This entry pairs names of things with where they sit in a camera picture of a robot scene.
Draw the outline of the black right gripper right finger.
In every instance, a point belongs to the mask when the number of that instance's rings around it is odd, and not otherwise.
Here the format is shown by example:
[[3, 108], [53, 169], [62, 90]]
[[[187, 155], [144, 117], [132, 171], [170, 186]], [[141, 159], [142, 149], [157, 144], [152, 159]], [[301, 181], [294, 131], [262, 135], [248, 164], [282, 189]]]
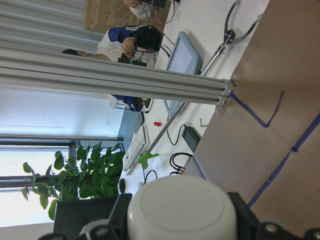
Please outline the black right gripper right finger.
[[237, 240], [282, 240], [283, 229], [271, 222], [260, 222], [237, 192], [227, 193], [236, 213]]

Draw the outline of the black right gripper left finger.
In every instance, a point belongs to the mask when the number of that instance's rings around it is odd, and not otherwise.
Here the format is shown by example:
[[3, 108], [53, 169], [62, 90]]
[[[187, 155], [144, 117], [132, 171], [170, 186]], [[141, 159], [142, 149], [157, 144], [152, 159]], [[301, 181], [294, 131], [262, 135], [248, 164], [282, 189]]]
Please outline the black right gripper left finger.
[[120, 194], [111, 211], [110, 217], [86, 224], [79, 234], [80, 240], [127, 240], [127, 212], [133, 195]]

